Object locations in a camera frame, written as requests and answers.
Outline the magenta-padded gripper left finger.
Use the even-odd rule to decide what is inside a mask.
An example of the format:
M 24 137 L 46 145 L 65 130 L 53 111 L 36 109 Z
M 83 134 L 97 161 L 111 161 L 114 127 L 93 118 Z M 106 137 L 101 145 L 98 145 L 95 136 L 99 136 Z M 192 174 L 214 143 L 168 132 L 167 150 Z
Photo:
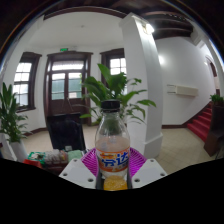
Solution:
M 102 189 L 96 150 L 89 150 L 81 159 L 72 159 L 60 177 L 76 185 L 89 189 Z

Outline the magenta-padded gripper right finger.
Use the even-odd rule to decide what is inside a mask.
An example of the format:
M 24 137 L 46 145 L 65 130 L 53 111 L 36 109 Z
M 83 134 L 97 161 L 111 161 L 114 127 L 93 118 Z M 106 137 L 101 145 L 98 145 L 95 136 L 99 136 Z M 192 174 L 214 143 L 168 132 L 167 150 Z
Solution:
M 127 185 L 129 189 L 141 188 L 167 175 L 159 163 L 146 159 L 139 151 L 130 149 Z

